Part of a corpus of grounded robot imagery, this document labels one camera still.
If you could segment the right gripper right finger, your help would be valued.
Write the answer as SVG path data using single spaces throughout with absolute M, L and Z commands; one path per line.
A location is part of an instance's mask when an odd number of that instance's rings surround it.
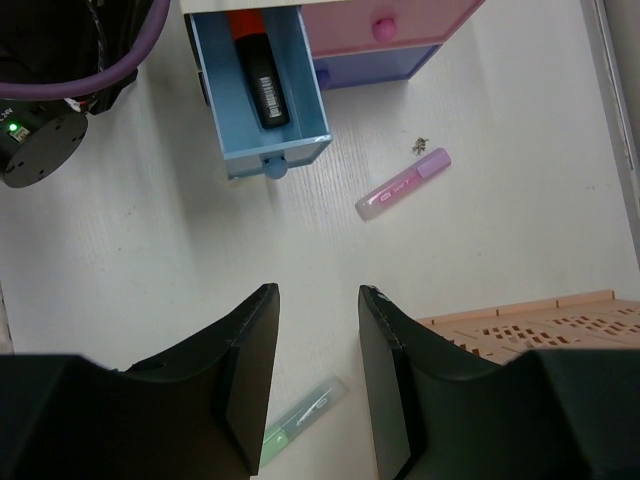
M 359 335 L 382 479 L 635 479 L 639 347 L 467 352 L 364 286 Z

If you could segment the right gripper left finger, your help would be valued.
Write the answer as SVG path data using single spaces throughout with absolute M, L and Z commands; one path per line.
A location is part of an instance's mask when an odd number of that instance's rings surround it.
M 3 356 L 2 477 L 255 476 L 278 329 L 272 283 L 124 371 L 71 354 Z

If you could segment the blue drawer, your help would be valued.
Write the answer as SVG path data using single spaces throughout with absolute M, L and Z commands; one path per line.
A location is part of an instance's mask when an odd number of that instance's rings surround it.
M 189 13 L 199 80 L 229 179 L 282 178 L 332 142 L 298 6 Z

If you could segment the black orange highlighter marker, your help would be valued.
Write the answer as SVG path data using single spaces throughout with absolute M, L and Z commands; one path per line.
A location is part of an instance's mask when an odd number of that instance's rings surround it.
M 261 126 L 270 130 L 287 125 L 289 110 L 261 12 L 233 10 L 226 17 Z

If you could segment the white mini drawer cabinet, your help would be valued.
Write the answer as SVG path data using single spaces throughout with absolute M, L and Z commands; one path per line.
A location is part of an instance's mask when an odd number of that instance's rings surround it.
M 183 14 L 195 14 L 336 2 L 342 0 L 180 0 L 179 5 Z

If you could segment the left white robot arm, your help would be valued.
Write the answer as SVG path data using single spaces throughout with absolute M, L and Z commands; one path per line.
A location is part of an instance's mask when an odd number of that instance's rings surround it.
M 134 83 L 167 1 L 1 4 L 1 182 L 29 187 L 78 149 L 89 118 Z

